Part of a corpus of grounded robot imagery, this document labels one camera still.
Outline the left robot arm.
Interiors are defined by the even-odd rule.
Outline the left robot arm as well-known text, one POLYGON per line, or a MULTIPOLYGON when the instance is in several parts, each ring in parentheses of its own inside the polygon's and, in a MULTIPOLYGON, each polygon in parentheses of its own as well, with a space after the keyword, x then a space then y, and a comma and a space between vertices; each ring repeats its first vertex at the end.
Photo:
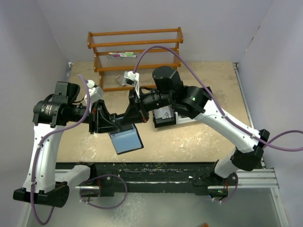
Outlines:
POLYGON ((93 163, 77 163, 62 177, 55 177, 58 148, 64 131, 81 123, 89 125, 95 133, 93 117, 97 114, 103 90, 92 80, 85 82, 88 92, 84 96, 86 106, 76 101, 80 86, 74 83, 57 82, 55 92, 39 101, 33 109, 34 146, 29 171, 23 186, 13 192, 13 199, 32 204, 63 207, 72 189, 81 183, 93 185, 97 181, 97 169, 93 163))

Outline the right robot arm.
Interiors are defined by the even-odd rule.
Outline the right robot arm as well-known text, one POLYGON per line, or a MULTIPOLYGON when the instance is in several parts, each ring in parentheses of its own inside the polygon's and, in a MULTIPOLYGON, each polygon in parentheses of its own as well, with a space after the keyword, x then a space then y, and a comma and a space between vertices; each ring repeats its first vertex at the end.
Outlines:
POLYGON ((264 146, 258 140, 268 140, 267 130, 258 131, 220 110, 212 93, 207 93, 205 88, 185 86, 178 71, 169 66, 158 67, 152 72, 156 89, 149 93, 141 91, 139 78, 139 74, 132 71, 123 75, 123 83, 133 89, 129 92, 129 105, 121 120, 122 125, 146 123, 150 111, 170 105, 180 115, 211 127, 235 145, 230 155, 214 165, 210 178, 216 185, 223 184, 239 169, 252 171, 261 161, 264 146))

